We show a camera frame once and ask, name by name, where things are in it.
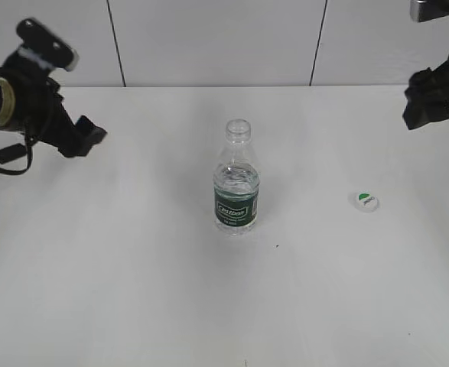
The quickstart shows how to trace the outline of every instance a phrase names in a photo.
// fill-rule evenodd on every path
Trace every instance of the white tile wall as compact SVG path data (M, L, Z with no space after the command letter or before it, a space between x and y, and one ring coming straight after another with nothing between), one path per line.
M129 86L305 86L325 0L110 0ZM0 0L0 64L35 16L80 53L66 86L121 86L106 0ZM394 84L449 52L449 18L409 0L329 0L314 85Z
M314 85L404 84L449 53L449 18L415 23L409 0L330 0Z
M112 0L130 86L303 86L324 0Z
M0 65L21 43L17 23L35 16L80 54L72 73L54 78L67 86L121 86L119 64L105 0L0 0Z

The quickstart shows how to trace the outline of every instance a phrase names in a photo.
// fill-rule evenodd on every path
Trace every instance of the white table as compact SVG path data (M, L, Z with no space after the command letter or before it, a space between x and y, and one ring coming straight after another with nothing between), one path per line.
M63 94L109 135L0 176L1 367L449 367L449 122L409 132L402 87ZM211 182L233 118L262 170L238 237Z

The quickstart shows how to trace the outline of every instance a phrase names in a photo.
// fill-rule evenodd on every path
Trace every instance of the clear plastic bottle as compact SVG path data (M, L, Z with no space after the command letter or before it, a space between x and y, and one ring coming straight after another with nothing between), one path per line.
M256 221L260 186L253 167L252 128L246 120L228 122L226 146L214 171L214 196L217 226L226 233L248 232Z

